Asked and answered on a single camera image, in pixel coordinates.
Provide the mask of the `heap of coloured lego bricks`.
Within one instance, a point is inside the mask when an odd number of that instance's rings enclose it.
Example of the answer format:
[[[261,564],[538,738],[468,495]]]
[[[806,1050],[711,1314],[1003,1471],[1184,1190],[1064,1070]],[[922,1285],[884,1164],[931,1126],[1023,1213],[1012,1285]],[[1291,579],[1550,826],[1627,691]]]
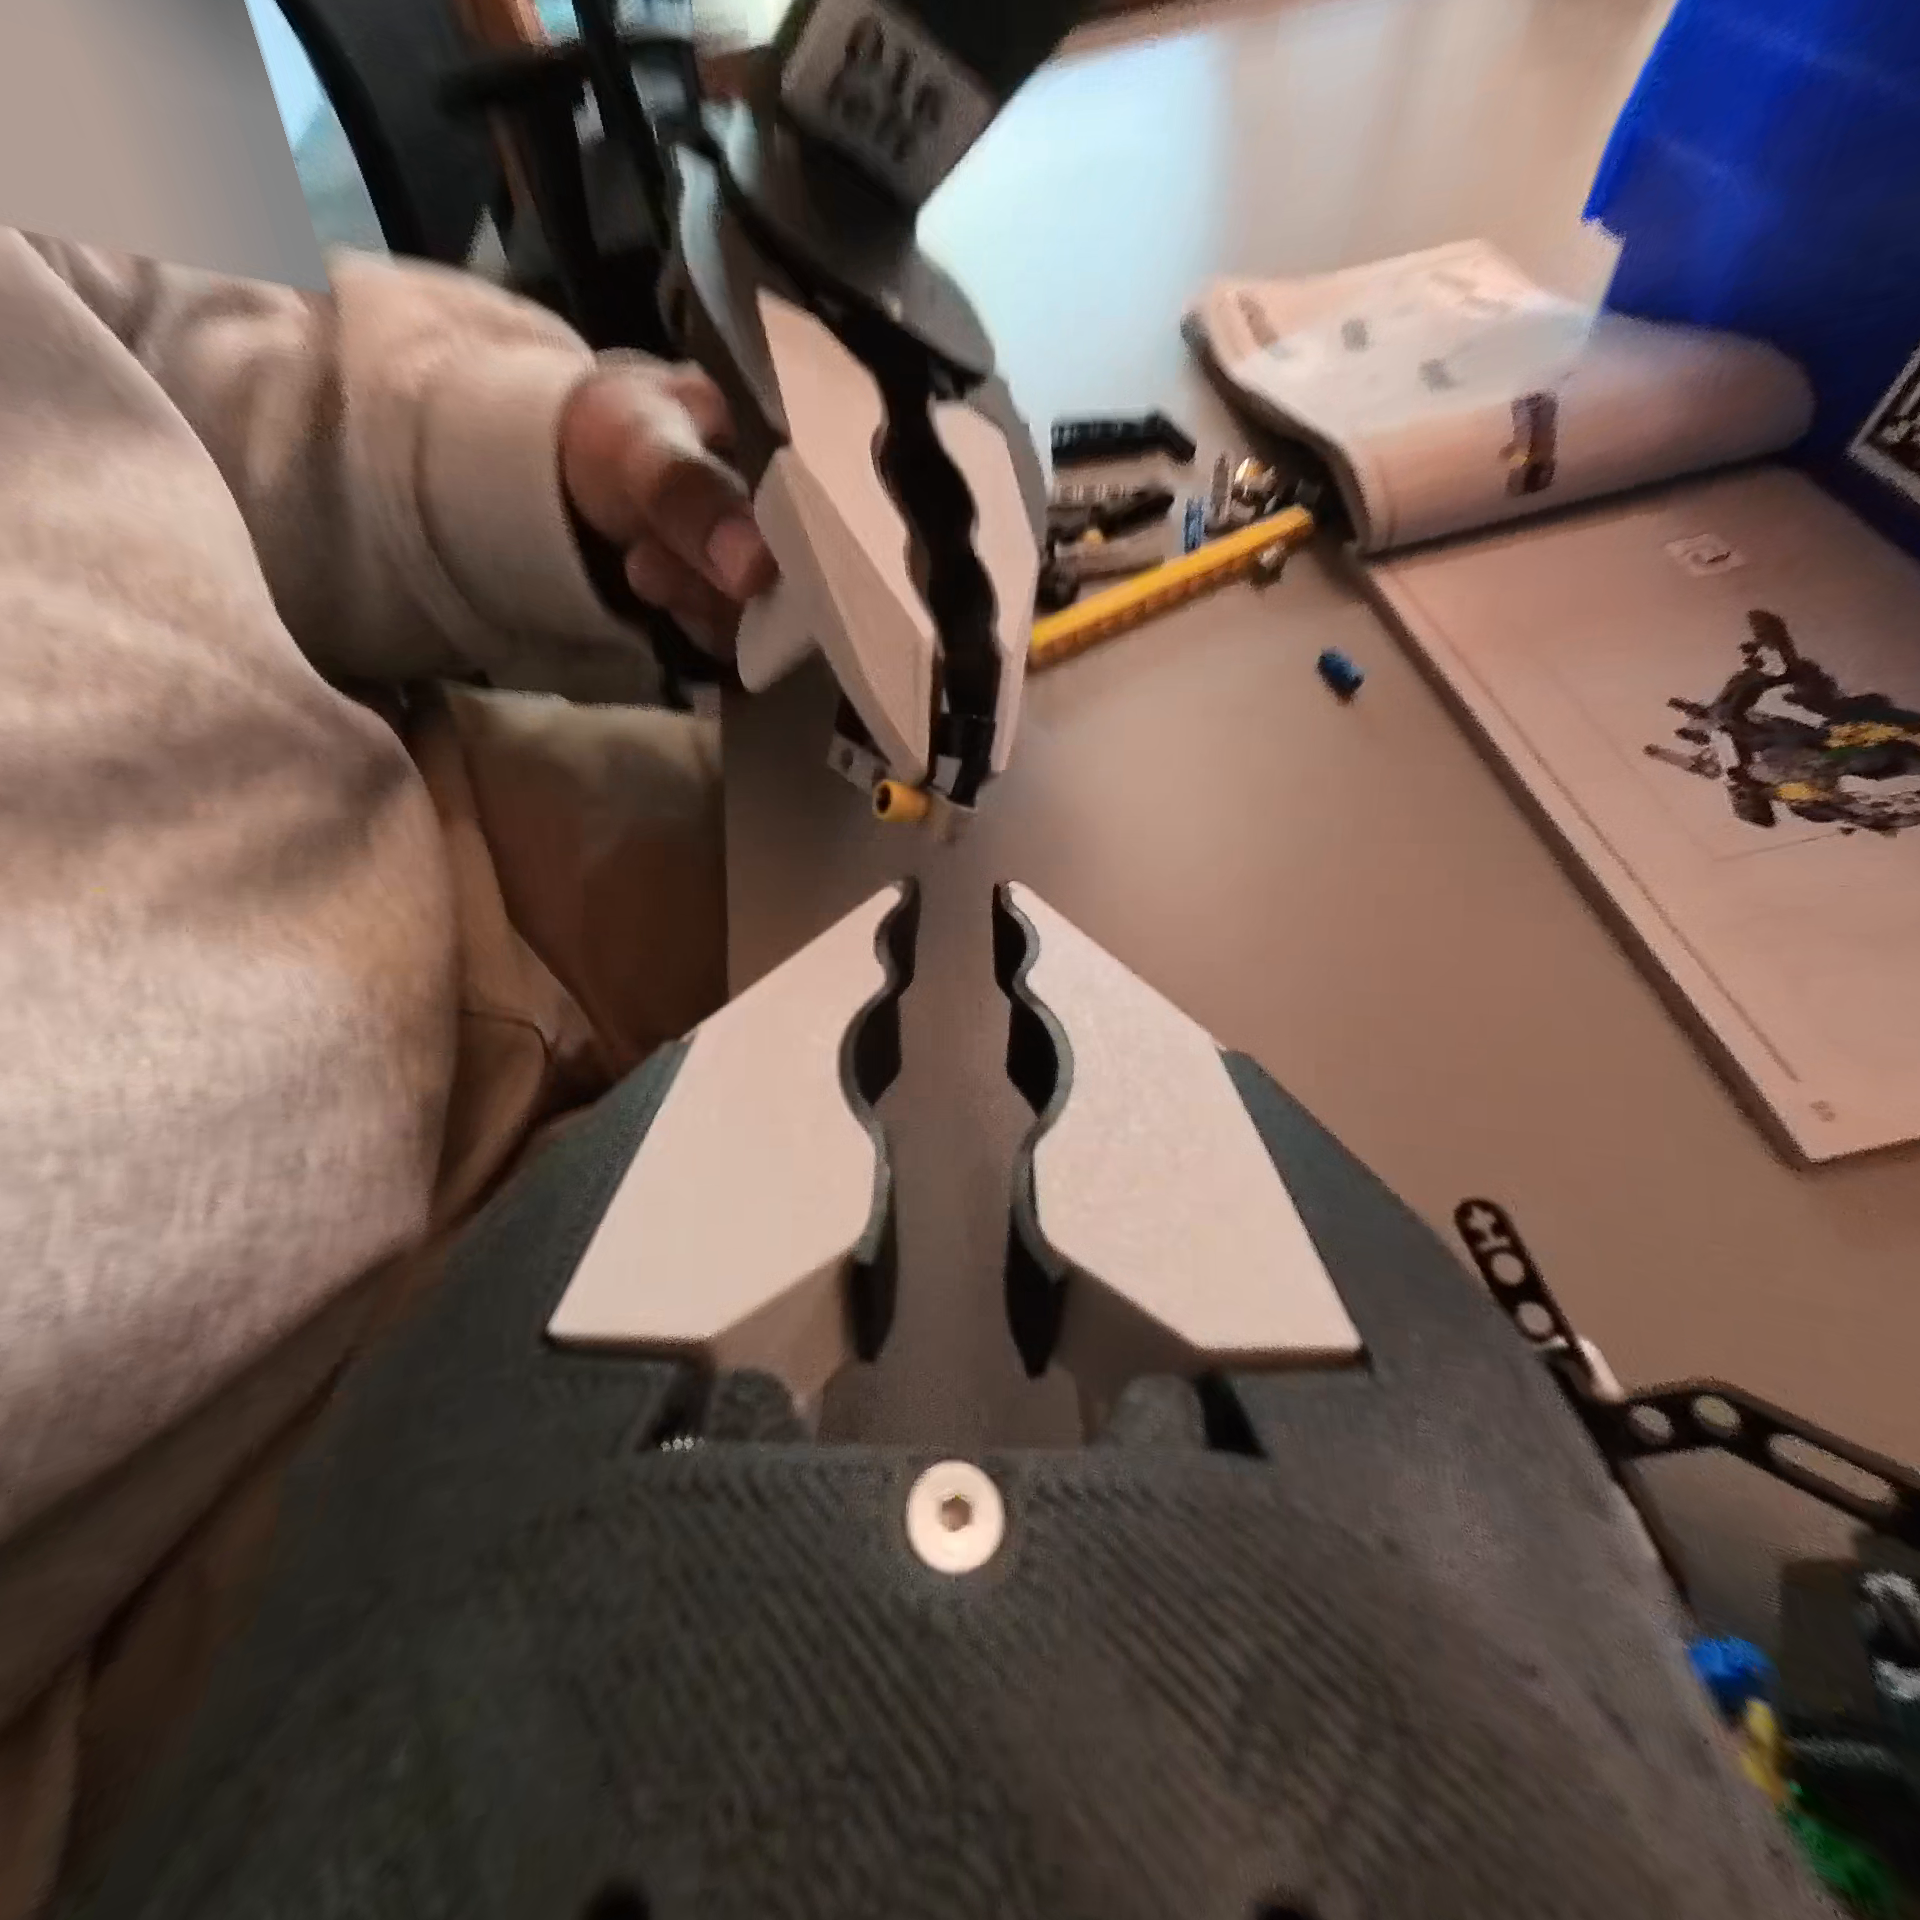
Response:
[[[1693,1638],[1734,1759],[1845,1916],[1917,1916],[1917,1562],[1788,1566],[1773,1650]]]

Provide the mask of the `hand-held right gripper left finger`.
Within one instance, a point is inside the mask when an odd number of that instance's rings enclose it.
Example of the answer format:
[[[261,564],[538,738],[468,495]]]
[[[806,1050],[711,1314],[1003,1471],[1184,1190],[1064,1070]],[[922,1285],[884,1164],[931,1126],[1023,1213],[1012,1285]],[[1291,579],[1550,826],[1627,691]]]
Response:
[[[896,1164],[922,891],[884,883],[679,1044],[546,1322],[568,1350],[780,1380],[805,1419],[896,1314]]]

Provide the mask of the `partly built lego model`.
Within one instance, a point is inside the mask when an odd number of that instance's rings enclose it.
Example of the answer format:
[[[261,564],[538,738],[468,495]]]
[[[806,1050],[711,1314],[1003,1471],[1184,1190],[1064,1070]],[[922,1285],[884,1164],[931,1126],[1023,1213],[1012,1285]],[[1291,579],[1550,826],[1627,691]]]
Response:
[[[1914,1468],[1718,1378],[1620,1387],[1599,1350],[1575,1333],[1510,1213],[1487,1197],[1467,1197],[1454,1208],[1454,1228],[1479,1279],[1557,1378],[1612,1471],[1718,1453],[1886,1541],[1917,1547]]]

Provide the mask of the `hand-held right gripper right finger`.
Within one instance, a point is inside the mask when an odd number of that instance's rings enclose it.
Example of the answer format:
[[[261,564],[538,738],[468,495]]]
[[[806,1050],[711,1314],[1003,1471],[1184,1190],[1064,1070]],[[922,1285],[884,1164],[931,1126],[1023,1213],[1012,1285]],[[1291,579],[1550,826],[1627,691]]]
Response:
[[[1349,1373],[1350,1309],[1213,1036],[1020,879],[992,896],[1003,1064],[1028,1110],[1003,1298],[1083,1427],[1139,1380]]]

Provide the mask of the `curled paper booklet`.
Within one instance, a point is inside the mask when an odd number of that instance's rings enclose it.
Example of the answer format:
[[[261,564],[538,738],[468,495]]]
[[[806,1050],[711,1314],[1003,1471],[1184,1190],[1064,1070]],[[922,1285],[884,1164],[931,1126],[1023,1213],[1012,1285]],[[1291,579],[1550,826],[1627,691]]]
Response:
[[[1370,559],[1765,459],[1815,419],[1782,349],[1572,302],[1485,243],[1218,279],[1184,339],[1327,471]]]

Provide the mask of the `person's left forearm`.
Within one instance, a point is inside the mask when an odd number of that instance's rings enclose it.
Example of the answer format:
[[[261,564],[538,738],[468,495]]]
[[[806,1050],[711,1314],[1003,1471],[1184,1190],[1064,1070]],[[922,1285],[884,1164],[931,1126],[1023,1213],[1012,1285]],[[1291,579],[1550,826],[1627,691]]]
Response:
[[[482,279],[341,252],[327,291],[5,230],[5,429],[144,495],[155,558],[235,558],[332,682],[658,703],[559,477],[563,416],[616,371]]]

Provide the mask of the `blue plastic bin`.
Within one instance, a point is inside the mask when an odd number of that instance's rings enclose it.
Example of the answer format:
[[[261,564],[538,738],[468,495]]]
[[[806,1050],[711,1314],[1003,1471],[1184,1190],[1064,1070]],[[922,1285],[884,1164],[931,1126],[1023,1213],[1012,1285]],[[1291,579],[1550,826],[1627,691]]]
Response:
[[[1599,156],[1604,306],[1773,346],[1794,459],[1917,551],[1917,5],[1679,3]]]

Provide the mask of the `person's left hand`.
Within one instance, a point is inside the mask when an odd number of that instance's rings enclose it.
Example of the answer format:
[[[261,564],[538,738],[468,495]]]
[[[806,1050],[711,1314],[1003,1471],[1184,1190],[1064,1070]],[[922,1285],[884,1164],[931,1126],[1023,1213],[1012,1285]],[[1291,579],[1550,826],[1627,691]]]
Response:
[[[559,482],[587,559],[616,604],[669,618],[716,658],[731,658],[747,605],[778,582],[731,440],[706,373],[635,352],[602,356],[559,419]]]

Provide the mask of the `small grey black lego piece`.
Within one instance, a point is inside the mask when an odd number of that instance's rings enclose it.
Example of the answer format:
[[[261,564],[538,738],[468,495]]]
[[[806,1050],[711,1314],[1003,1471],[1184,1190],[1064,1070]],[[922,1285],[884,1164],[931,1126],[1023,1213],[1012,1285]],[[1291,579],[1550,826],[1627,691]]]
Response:
[[[831,720],[827,768],[862,792],[869,805],[874,783],[883,778],[924,786],[935,798],[933,813],[926,821],[931,826],[976,806],[992,778],[992,725],[963,714],[939,716],[933,728],[931,773],[911,778],[883,754],[854,708],[842,702]]]

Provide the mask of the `long yellow lego beam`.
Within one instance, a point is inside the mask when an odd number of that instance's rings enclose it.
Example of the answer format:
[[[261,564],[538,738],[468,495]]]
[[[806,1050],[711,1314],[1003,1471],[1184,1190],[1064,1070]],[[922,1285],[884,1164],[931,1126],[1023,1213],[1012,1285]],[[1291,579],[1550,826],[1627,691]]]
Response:
[[[1254,519],[1231,534],[1210,540],[1176,559],[1149,566],[1132,581],[1093,591],[1061,612],[1045,614],[1032,624],[1026,670],[1031,675],[1051,670],[1174,607],[1230,584],[1275,574],[1319,531],[1314,512],[1287,507]]]

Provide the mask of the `flat lego instruction booklet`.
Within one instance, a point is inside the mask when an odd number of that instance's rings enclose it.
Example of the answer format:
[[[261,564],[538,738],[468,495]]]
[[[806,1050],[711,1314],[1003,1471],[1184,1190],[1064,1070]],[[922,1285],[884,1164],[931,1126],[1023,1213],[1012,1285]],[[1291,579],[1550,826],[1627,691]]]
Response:
[[[1365,574],[1782,1147],[1916,1146],[1916,558],[1756,466]]]

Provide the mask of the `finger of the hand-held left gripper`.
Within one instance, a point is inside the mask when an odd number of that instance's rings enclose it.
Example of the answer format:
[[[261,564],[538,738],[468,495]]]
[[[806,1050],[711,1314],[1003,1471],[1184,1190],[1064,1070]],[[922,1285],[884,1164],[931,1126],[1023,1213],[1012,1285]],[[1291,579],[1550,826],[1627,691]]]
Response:
[[[1003,381],[939,399],[936,439],[963,484],[958,532],[936,536],[941,564],[944,714],[992,725],[992,778],[1011,766],[1023,720],[1026,648],[1045,544],[1045,471]]]
[[[879,759],[933,770],[941,645],[910,562],[906,506],[879,471],[876,373],[808,309],[756,291],[781,435],[754,486],[778,591],[754,614],[754,685],[819,654]]]

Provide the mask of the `pile of loose lego pieces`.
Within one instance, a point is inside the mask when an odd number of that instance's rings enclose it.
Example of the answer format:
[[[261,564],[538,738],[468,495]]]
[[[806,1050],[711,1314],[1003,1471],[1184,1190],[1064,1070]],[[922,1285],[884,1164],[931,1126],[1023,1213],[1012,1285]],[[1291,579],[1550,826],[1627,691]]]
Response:
[[[1223,453],[1203,471],[1198,439],[1160,408],[1061,416],[1046,451],[1043,614],[1288,509],[1338,506],[1325,468],[1299,451]]]

